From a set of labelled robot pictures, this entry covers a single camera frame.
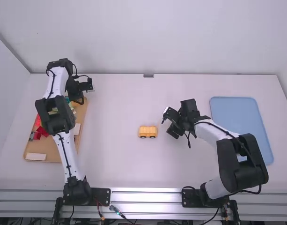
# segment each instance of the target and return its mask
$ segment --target red block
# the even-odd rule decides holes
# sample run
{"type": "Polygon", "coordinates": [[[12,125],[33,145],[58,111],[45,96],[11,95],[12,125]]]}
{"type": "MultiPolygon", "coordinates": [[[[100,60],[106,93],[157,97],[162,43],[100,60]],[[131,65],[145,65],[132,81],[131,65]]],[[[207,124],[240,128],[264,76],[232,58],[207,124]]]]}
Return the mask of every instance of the red block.
{"type": "Polygon", "coordinates": [[[43,136],[48,137],[49,134],[45,131],[45,129],[43,127],[39,127],[36,130],[37,132],[41,133],[43,136]]]}
{"type": "Polygon", "coordinates": [[[41,137],[41,133],[36,132],[36,133],[34,134],[33,140],[40,140],[40,137],[41,137]]]}

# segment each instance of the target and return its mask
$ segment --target connector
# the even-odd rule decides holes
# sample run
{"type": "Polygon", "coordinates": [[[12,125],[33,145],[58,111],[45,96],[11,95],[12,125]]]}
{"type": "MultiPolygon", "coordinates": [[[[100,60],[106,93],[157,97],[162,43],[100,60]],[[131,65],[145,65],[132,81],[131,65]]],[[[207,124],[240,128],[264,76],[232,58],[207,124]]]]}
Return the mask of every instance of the connector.
{"type": "Polygon", "coordinates": [[[119,211],[119,209],[116,208],[115,206],[111,205],[111,206],[109,207],[109,209],[110,209],[110,211],[114,211],[114,212],[116,212],[117,215],[119,215],[119,216],[122,217],[123,214],[122,214],[121,211],[119,211]]]}
{"type": "Polygon", "coordinates": [[[105,217],[99,212],[98,215],[100,216],[101,220],[104,221],[105,217]]]}

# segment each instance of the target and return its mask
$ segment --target blue mat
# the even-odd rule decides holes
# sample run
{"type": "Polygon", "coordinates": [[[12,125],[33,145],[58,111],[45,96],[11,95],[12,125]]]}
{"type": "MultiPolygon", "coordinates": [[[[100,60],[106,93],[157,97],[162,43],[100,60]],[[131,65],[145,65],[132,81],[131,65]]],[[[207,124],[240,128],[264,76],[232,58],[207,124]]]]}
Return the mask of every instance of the blue mat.
{"type": "Polygon", "coordinates": [[[212,97],[210,107],[215,123],[239,134],[254,135],[265,164],[273,163],[273,154],[255,99],[251,97],[212,97]]]}

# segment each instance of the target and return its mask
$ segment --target wooden board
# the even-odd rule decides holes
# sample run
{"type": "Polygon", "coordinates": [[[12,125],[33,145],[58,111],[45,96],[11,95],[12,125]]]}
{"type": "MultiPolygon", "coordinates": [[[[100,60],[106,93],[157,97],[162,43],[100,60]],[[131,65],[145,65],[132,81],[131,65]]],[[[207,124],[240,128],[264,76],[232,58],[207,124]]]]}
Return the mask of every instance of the wooden board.
{"type": "MultiPolygon", "coordinates": [[[[85,97],[84,97],[83,105],[73,103],[73,107],[76,111],[76,123],[81,124],[79,135],[74,136],[74,143],[76,146],[77,153],[79,151],[79,145],[81,141],[81,135],[82,135],[83,124],[85,120],[87,105],[88,103],[85,97]]],[[[37,127],[34,125],[32,128],[32,131],[36,131],[36,129],[37,127]]],[[[28,140],[25,152],[23,154],[24,159],[26,158],[26,155],[28,153],[46,154],[45,161],[39,161],[39,162],[61,163],[61,159],[60,159],[60,155],[59,155],[56,143],[54,142],[51,135],[49,135],[48,137],[41,136],[40,140],[33,140],[33,141],[28,140]]]]}

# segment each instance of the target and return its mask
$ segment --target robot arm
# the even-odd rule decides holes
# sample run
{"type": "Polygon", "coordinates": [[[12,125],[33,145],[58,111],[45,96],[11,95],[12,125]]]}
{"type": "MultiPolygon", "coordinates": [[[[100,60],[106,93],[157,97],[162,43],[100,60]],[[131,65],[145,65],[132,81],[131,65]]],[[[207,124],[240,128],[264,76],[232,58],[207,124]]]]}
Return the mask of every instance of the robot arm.
{"type": "Polygon", "coordinates": [[[201,185],[199,196],[204,205],[246,188],[259,185],[261,189],[268,182],[268,172],[253,135],[227,131],[209,117],[200,116],[194,99],[182,101],[179,111],[167,107],[162,123],[166,119],[172,122],[167,133],[174,138],[188,131],[217,150],[220,176],[201,185]],[[239,162],[238,155],[247,160],[239,162]]]}
{"type": "Polygon", "coordinates": [[[77,161],[73,133],[75,117],[64,94],[67,90],[70,100],[82,105],[82,91],[93,90],[92,79],[81,83],[75,81],[78,76],[73,76],[73,64],[68,59],[50,62],[46,74],[50,77],[48,87],[43,98],[35,102],[35,107],[43,128],[52,135],[60,154],[65,174],[64,197],[74,204],[86,204],[91,189],[77,161]],[[49,113],[55,107],[58,112],[49,113]]]}

